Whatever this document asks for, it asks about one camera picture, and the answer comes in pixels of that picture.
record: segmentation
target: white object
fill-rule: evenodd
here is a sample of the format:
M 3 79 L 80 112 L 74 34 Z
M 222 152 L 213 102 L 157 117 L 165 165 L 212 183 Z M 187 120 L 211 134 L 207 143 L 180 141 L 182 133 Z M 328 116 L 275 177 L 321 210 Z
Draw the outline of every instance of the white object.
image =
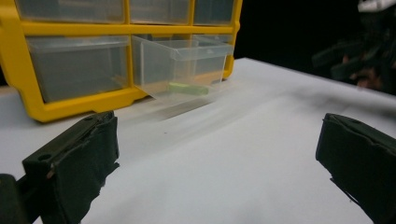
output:
M 359 12 L 379 12 L 396 4 L 396 0 L 367 0 L 358 4 Z

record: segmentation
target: yellow frame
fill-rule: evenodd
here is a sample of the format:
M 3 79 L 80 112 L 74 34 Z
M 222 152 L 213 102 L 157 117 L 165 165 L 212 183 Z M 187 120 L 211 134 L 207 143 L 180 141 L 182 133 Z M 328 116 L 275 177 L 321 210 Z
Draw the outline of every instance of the yellow frame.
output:
M 235 45 L 239 30 L 242 0 L 235 0 L 232 23 L 229 26 L 192 25 L 195 0 L 190 3 L 188 25 L 146 25 L 131 24 L 129 0 L 124 0 L 124 24 L 57 23 L 20 20 L 14 0 L 0 1 L 0 64 L 9 86 L 16 88 L 23 100 L 27 114 L 36 120 L 47 122 L 84 112 L 103 112 L 131 105 L 147 94 L 134 86 L 132 74 L 132 50 L 128 48 L 128 80 L 126 89 L 110 91 L 54 103 L 44 103 L 35 77 L 26 36 L 32 35 L 174 35 L 174 34 L 216 34 L 232 35 Z M 228 56 L 224 78 L 233 70 L 233 56 Z

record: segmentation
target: plastic drawer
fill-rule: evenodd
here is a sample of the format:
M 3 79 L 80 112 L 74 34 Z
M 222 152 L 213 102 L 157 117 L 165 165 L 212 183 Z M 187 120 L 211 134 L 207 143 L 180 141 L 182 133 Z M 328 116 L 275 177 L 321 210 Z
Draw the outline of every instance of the plastic drawer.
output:
M 134 83 L 169 105 L 219 90 L 233 46 L 193 35 L 189 40 L 149 41 L 133 36 Z
M 45 102 L 122 89 L 128 36 L 28 37 Z
M 194 25 L 230 25 L 233 0 L 195 0 Z
M 16 0 L 20 15 L 32 21 L 123 23 L 123 0 Z
M 187 24 L 190 0 L 130 0 L 131 22 Z

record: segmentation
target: green chalk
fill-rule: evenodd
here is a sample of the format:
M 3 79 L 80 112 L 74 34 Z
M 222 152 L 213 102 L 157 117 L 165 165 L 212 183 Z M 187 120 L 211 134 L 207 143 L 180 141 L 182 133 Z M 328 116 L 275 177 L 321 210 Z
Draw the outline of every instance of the green chalk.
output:
M 178 82 L 169 82 L 169 91 L 184 93 L 188 95 L 208 95 L 209 88 L 205 86 L 194 86 Z

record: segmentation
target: white table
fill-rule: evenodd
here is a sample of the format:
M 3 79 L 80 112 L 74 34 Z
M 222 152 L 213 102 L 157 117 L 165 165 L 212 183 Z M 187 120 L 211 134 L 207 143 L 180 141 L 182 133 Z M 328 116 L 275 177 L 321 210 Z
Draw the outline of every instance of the white table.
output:
M 86 116 L 41 124 L 26 116 L 15 91 L 0 92 L 0 172 L 17 178 L 21 160 Z M 82 223 L 371 224 L 315 152 L 326 113 L 395 137 L 395 103 L 386 94 L 236 60 L 212 103 L 182 113 L 191 104 L 166 108 L 147 99 L 115 111 L 120 168 Z

